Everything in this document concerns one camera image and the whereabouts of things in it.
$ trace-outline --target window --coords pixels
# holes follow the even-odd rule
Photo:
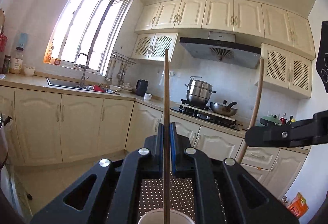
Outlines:
[[[85,65],[99,73],[128,0],[69,0],[53,32],[53,58]]]

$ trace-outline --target kitchen sink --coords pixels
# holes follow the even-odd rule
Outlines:
[[[47,82],[48,82],[48,85],[50,85],[50,86],[70,88],[70,89],[87,90],[86,88],[88,87],[88,85],[80,86],[80,84],[79,83],[76,83],[76,82],[63,81],[63,80],[57,80],[57,79],[51,79],[51,78],[47,78]],[[113,91],[112,90],[109,90],[109,89],[107,89],[104,92],[94,91],[94,90],[87,90],[87,91],[99,92],[99,93],[107,92],[107,93],[110,93],[110,94],[117,94],[117,95],[119,95],[118,93],[113,93]]]

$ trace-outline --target orange bag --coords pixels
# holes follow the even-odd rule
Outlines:
[[[297,218],[300,218],[305,214],[309,207],[306,204],[305,198],[300,192],[298,192],[293,201],[291,201],[291,203],[287,205],[287,209],[292,212]]]

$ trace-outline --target faucet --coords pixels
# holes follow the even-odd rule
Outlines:
[[[79,65],[80,68],[83,68],[84,69],[83,75],[82,75],[81,80],[80,80],[80,86],[83,87],[85,81],[87,79],[89,79],[89,77],[85,78],[85,72],[86,72],[87,69],[89,69],[90,57],[89,57],[89,55],[81,52],[81,53],[78,54],[77,58],[79,58],[80,55],[83,55],[83,56],[86,56],[87,57],[87,61],[86,61],[85,65]]]

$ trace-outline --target cabinet door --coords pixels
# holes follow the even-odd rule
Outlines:
[[[178,16],[181,0],[162,2],[157,12],[153,29],[173,28]]]
[[[290,53],[289,89],[311,97],[312,61]]]
[[[269,171],[262,168],[256,168],[245,164],[240,164],[250,175],[252,175],[259,183],[263,183]]]
[[[265,38],[293,46],[287,11],[262,4]]]
[[[278,157],[273,164],[263,185],[277,199],[281,199],[301,170],[306,154],[280,149]]]
[[[60,141],[63,162],[97,156],[103,101],[103,98],[62,95]]]
[[[151,30],[160,3],[145,6],[137,22],[135,31]]]
[[[242,163],[256,168],[271,169],[278,153],[279,148],[274,147],[247,147]]]
[[[4,128],[9,147],[9,161],[13,165],[22,166],[24,164],[24,159],[20,149],[16,129],[14,88],[0,86],[0,112],[5,117],[12,117],[11,131],[7,128],[7,126]]]
[[[233,30],[233,0],[206,0],[202,28]]]
[[[168,49],[169,61],[171,61],[177,36],[178,34],[176,32],[155,34],[148,59],[164,61],[165,49]]]
[[[104,99],[97,155],[125,149],[133,101]]]
[[[226,157],[236,157],[242,140],[237,136],[201,126],[194,147],[210,158],[223,160]]]
[[[264,37],[264,23],[261,3],[248,0],[234,0],[234,32]]]
[[[15,89],[16,126],[26,165],[62,163],[61,94]]]
[[[288,88],[290,79],[290,53],[269,44],[263,44],[263,81]]]
[[[129,152],[144,146],[145,139],[157,134],[162,111],[134,103],[125,149]]]
[[[175,122],[177,134],[188,137],[191,146],[193,146],[199,132],[200,125],[172,115],[170,115],[170,122]]]
[[[148,59],[154,37],[154,33],[138,35],[131,58]]]
[[[291,12],[288,13],[290,27],[293,33],[293,46],[304,53],[315,57],[314,43],[309,21]]]
[[[201,28],[206,0],[182,0],[174,28]]]

